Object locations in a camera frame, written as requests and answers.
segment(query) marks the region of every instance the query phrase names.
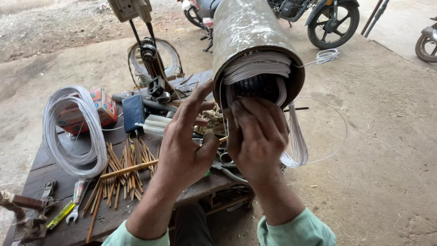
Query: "pliers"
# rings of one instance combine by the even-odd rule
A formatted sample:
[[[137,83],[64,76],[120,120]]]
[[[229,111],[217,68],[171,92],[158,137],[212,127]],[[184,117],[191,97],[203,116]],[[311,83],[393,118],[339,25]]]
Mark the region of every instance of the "pliers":
[[[230,179],[234,181],[237,181],[245,185],[249,185],[249,182],[247,182],[247,180],[235,176],[235,174],[231,173],[231,171],[226,169],[226,168],[236,168],[237,166],[235,164],[223,164],[218,161],[213,161],[212,167],[222,171],[226,176],[228,176]]]

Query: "dark trousers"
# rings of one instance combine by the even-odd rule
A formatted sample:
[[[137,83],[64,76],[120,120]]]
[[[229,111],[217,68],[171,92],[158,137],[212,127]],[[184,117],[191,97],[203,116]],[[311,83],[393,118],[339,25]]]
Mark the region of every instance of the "dark trousers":
[[[176,209],[175,246],[215,246],[206,225],[206,213],[199,203]]]

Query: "motorcycle tire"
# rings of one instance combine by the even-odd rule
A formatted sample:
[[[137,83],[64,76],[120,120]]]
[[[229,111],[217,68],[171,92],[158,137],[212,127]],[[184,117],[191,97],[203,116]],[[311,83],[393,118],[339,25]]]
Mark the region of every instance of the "motorcycle tire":
[[[187,10],[184,10],[184,15],[185,15],[185,17],[187,18],[187,20],[189,21],[189,22],[191,22],[193,25],[195,25],[195,26],[197,26],[197,27],[200,27],[200,28],[202,28],[202,29],[204,29],[205,27],[203,26],[203,24],[202,23],[199,23],[194,17],[192,17],[191,15],[190,15],[190,13],[187,11]]]
[[[308,37],[310,42],[319,49],[333,49],[345,44],[355,33],[360,22],[360,12],[358,6],[354,2],[342,2],[338,4],[339,7],[343,7],[348,10],[350,14],[350,25],[348,30],[343,34],[343,36],[334,42],[323,42],[316,35],[316,28],[318,23],[318,18],[323,14],[324,11],[331,8],[332,6],[324,6],[321,8],[308,25]]]
[[[437,29],[437,23],[432,25],[432,27],[434,29]],[[416,55],[419,59],[421,59],[424,62],[437,63],[437,53],[434,53],[434,55],[432,55],[432,54],[428,54],[428,52],[426,52],[425,50],[425,42],[428,40],[429,38],[427,38],[425,35],[422,34],[420,36],[420,38],[417,40],[416,43]]]

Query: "metal cylinder casing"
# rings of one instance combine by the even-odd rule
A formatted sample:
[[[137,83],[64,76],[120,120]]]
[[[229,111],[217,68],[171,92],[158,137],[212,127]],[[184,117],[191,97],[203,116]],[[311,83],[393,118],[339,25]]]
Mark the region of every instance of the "metal cylinder casing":
[[[291,58],[296,66],[303,63],[291,45],[289,34],[282,30],[265,0],[222,0],[214,15],[213,95],[228,108],[224,85],[221,84],[227,66],[240,57],[255,51],[276,51]],[[281,108],[290,104],[302,89],[305,69],[290,65],[286,78],[287,99]]]

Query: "yellow screwdriver handle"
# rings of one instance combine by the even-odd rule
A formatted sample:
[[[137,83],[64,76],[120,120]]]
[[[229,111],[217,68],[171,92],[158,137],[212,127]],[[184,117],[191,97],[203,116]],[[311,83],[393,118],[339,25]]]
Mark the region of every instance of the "yellow screwdriver handle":
[[[70,201],[67,206],[47,225],[49,230],[53,229],[73,209],[74,202]]]

